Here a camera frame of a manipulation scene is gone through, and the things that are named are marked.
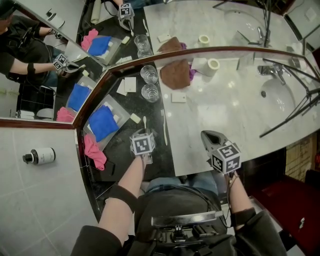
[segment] red door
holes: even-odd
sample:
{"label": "red door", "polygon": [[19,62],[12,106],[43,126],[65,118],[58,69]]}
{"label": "red door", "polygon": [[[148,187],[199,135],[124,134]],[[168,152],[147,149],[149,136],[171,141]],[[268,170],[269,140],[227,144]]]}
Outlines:
{"label": "red door", "polygon": [[307,256],[320,252],[320,191],[285,176],[254,196]]}

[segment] paper towel roll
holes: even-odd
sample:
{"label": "paper towel roll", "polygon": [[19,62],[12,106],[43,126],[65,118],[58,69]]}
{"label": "paper towel roll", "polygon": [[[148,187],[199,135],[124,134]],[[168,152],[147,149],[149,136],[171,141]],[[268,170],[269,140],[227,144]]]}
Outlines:
{"label": "paper towel roll", "polygon": [[101,0],[95,0],[91,15],[91,23],[97,24],[100,18]]}
{"label": "paper towel roll", "polygon": [[207,35],[202,34],[202,35],[199,36],[198,44],[199,44],[200,47],[209,47],[210,38]]}
{"label": "paper towel roll", "polygon": [[203,74],[208,77],[213,77],[219,68],[219,61],[215,58],[210,58],[203,67]]}

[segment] brown towel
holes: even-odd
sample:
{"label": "brown towel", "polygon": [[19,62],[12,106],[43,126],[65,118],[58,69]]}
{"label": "brown towel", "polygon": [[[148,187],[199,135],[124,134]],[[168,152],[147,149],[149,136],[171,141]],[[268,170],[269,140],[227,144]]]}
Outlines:
{"label": "brown towel", "polygon": [[190,85],[189,64],[186,59],[176,60],[160,70],[162,82],[173,90]]}
{"label": "brown towel", "polygon": [[161,47],[159,48],[158,52],[161,53],[169,53],[169,52],[175,52],[175,51],[181,51],[182,46],[178,40],[178,38],[172,37],[168,42],[165,42]]}

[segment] pink cloth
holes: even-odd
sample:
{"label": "pink cloth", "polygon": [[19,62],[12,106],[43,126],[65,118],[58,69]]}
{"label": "pink cloth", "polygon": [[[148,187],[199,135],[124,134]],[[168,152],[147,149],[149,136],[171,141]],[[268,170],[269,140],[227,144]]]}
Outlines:
{"label": "pink cloth", "polygon": [[98,148],[97,143],[92,139],[92,137],[87,134],[84,136],[84,154],[94,161],[94,165],[100,171],[105,169],[105,163],[107,157],[103,152]]}
{"label": "pink cloth", "polygon": [[83,41],[81,42],[82,49],[84,49],[85,51],[88,51],[90,46],[92,45],[93,39],[95,39],[98,34],[99,32],[95,28],[90,30],[89,34],[86,35],[83,38]]}
{"label": "pink cloth", "polygon": [[73,113],[68,111],[64,106],[60,108],[60,110],[56,113],[56,121],[57,122],[67,122],[72,123],[75,119]]}

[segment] bottle label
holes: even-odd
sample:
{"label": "bottle label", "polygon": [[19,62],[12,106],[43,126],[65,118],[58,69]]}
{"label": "bottle label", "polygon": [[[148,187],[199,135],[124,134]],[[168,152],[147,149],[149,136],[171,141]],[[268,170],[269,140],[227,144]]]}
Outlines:
{"label": "bottle label", "polygon": [[55,154],[52,148],[35,148],[34,149],[38,154],[38,165],[43,165],[51,163],[55,160]]}

